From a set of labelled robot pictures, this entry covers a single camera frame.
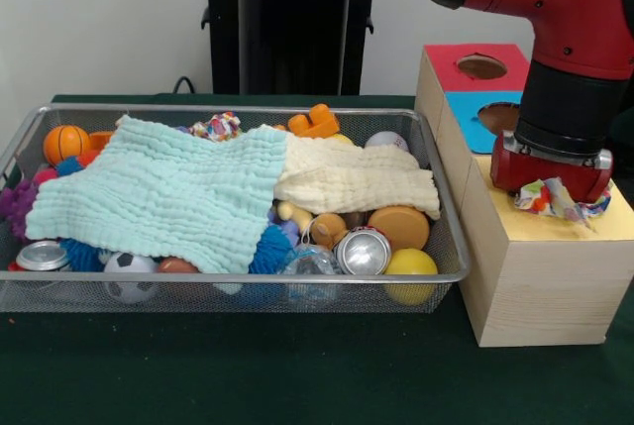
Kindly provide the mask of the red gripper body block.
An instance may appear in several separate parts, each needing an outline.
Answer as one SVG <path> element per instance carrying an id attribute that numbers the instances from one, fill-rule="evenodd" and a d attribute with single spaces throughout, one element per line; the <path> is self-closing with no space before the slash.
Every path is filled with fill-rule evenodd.
<path id="1" fill-rule="evenodd" d="M 490 178 L 498 189 L 517 193 L 528 183 L 557 177 L 577 202 L 595 202 L 612 172 L 613 155 L 609 150 L 603 149 L 589 159 L 556 158 L 522 145 L 510 131 L 496 138 L 490 165 Z"/>

